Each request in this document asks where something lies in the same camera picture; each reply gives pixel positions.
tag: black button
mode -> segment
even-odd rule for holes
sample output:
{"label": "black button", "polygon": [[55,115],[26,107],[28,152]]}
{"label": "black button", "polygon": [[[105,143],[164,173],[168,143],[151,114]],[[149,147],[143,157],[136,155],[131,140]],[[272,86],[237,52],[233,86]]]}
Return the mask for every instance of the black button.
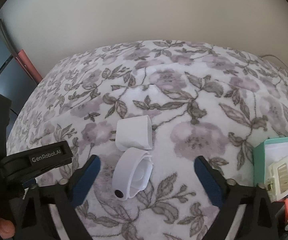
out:
{"label": "black button", "polygon": [[123,193],[119,190],[115,190],[114,193],[118,198],[122,198],[124,196]]}

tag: cable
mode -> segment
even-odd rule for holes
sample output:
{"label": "cable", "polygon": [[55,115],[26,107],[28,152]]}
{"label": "cable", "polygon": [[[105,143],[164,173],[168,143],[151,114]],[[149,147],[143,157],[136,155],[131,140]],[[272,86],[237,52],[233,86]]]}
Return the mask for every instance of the cable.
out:
{"label": "cable", "polygon": [[264,55],[259,55],[258,57],[263,58],[263,57],[274,57],[276,59],[278,59],[281,63],[283,63],[283,65],[286,67],[286,70],[288,71],[288,66],[277,56],[273,55],[273,54],[264,54]]}

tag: human hand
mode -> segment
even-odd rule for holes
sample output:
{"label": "human hand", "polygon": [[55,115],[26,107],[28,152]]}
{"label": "human hand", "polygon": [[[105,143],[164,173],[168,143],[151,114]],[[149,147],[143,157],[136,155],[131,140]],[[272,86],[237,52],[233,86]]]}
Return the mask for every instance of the human hand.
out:
{"label": "human hand", "polygon": [[15,227],[13,223],[9,220],[0,218],[0,236],[3,239],[11,238],[14,236]]}

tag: bed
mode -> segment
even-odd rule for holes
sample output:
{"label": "bed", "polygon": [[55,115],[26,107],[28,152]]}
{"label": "bed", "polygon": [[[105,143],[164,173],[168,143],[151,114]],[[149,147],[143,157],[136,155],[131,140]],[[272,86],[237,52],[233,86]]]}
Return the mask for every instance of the bed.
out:
{"label": "bed", "polygon": [[[127,201],[111,192],[120,152],[112,130],[121,118],[149,115],[153,172]],[[288,72],[250,53],[174,40],[105,46],[61,60],[19,114],[8,154],[67,140],[70,165],[39,177],[69,178],[88,157],[101,171],[76,208],[93,239],[202,239],[218,209],[193,161],[203,155],[226,178],[253,184],[253,147],[288,136]],[[52,209],[64,237],[56,210]]]}

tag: white power adapter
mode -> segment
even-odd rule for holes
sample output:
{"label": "white power adapter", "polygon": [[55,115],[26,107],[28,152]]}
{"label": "white power adapter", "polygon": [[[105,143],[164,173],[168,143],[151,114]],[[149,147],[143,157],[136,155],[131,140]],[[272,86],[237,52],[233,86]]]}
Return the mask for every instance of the white power adapter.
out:
{"label": "white power adapter", "polygon": [[115,144],[122,152],[131,147],[141,150],[151,150],[153,147],[152,123],[148,115],[120,119],[116,131],[111,133],[116,133]]}
{"label": "white power adapter", "polygon": [[119,200],[133,198],[147,187],[153,169],[148,151],[129,148],[116,164],[113,177],[113,194]]}

